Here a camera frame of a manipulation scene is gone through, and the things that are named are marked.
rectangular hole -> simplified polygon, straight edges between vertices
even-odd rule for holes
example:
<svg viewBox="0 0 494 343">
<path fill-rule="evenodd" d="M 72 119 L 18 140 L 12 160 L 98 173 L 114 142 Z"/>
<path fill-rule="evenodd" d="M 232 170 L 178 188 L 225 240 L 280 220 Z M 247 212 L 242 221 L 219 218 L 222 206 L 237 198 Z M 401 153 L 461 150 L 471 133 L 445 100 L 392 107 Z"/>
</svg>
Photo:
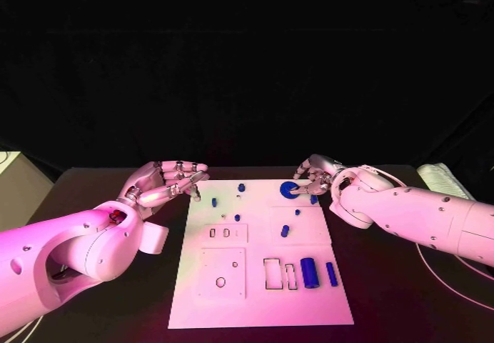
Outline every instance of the rectangular hole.
<svg viewBox="0 0 494 343">
<path fill-rule="evenodd" d="M 286 264 L 287 286 L 291 291 L 297 291 L 296 267 L 293 264 Z"/>
<path fill-rule="evenodd" d="M 265 288 L 284 289 L 280 259 L 265 259 Z"/>
</svg>

black background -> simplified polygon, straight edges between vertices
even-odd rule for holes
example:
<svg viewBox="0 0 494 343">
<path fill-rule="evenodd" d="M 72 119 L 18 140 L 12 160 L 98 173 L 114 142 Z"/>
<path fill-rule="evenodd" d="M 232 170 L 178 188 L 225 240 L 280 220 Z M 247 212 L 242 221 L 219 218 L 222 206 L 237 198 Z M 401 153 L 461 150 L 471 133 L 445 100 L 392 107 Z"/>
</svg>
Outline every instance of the black background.
<svg viewBox="0 0 494 343">
<path fill-rule="evenodd" d="M 443 161 L 494 201 L 493 5 L 2 1 L 0 145 L 54 179 Z"/>
</svg>

pink robot arm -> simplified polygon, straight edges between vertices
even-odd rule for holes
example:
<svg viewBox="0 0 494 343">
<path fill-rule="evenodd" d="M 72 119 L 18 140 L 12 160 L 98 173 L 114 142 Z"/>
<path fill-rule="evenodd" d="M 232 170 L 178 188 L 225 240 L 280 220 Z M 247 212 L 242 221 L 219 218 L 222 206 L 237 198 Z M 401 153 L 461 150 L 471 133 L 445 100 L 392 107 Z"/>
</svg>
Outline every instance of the pink robot arm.
<svg viewBox="0 0 494 343">
<path fill-rule="evenodd" d="M 0 336 L 116 279 L 139 250 L 162 253 L 167 228 L 146 218 L 180 193 L 201 200 L 206 170 L 192 162 L 150 162 L 117 201 L 0 233 Z"/>
<path fill-rule="evenodd" d="M 494 206 L 405 184 L 379 175 L 371 166 L 347 168 L 326 156 L 311 155 L 294 178 L 309 170 L 313 183 L 293 194 L 332 191 L 332 212 L 355 227 L 381 228 L 424 246 L 494 266 Z"/>
</svg>

